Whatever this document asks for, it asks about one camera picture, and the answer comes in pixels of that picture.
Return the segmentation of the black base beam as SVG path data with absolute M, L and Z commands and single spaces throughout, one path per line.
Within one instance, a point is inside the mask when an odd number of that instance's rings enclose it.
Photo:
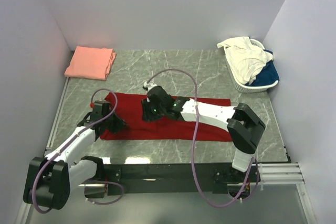
M 245 178 L 247 185 L 260 181 L 255 164 L 249 173 L 232 168 L 230 163 L 198 163 L 195 170 L 204 193 L 238 193 Z M 105 164 L 102 178 L 83 182 L 86 188 L 92 187 L 87 196 L 102 198 L 102 189 L 98 187 L 107 182 L 122 185 L 126 194 L 197 192 L 191 164 Z

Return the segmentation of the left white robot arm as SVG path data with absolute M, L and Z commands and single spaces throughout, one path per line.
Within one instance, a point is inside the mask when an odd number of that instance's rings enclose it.
M 126 123 L 115 115 L 116 104 L 99 100 L 91 107 L 58 148 L 44 157 L 34 157 L 29 163 L 23 200 L 41 214 L 63 208 L 71 190 L 83 182 L 106 182 L 101 158 L 84 156 L 79 162 L 76 158 L 106 130 L 120 131 Z

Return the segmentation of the white laundry basket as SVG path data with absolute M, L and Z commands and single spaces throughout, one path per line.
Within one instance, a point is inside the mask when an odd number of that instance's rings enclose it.
M 263 92 L 275 87 L 280 78 L 273 52 L 250 37 L 235 37 L 217 44 L 223 48 L 230 77 L 241 93 Z

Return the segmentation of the white t shirt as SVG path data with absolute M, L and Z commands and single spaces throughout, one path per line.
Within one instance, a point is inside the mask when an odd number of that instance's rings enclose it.
M 252 84 L 266 64 L 274 59 L 271 52 L 252 44 L 249 37 L 234 37 L 217 44 L 240 84 Z

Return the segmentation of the aluminium rail frame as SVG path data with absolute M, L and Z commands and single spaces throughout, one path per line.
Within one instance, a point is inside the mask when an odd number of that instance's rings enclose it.
M 224 51 L 120 50 L 105 81 L 69 78 L 52 151 L 23 200 L 46 214 L 88 184 L 83 219 L 293 223 L 306 209 L 266 92 L 233 87 Z

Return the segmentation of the blue t shirt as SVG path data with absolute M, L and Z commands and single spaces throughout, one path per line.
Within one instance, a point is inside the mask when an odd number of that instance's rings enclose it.
M 269 61 L 254 64 L 255 79 L 249 84 L 252 87 L 268 86 L 275 81 L 279 81 L 279 75 L 274 65 L 273 52 L 267 49 L 264 49 L 264 52 Z

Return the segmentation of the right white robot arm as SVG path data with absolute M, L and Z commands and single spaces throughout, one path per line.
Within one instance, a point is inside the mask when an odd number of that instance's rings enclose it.
M 238 106 L 219 106 L 197 101 L 196 98 L 173 98 L 156 84 L 145 82 L 146 98 L 142 100 L 142 120 L 158 121 L 162 118 L 182 122 L 198 122 L 229 133 L 235 155 L 230 175 L 241 182 L 248 175 L 248 166 L 266 128 L 259 116 L 245 103 Z

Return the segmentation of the red t shirt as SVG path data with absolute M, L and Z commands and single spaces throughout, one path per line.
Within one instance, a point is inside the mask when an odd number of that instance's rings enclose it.
M 108 130 L 100 136 L 101 140 L 192 140 L 195 122 L 174 121 L 162 118 L 156 122 L 142 120 L 141 101 L 144 94 L 116 93 L 118 106 L 115 114 L 127 123 L 127 127 L 118 133 Z M 200 102 L 219 106 L 231 106 L 230 99 L 198 98 Z M 231 142 L 230 134 L 218 127 L 200 123 L 197 141 Z

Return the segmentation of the folded pink t shirt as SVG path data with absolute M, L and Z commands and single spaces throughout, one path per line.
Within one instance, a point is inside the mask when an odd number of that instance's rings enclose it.
M 115 58 L 114 49 L 77 46 L 65 77 L 106 80 Z

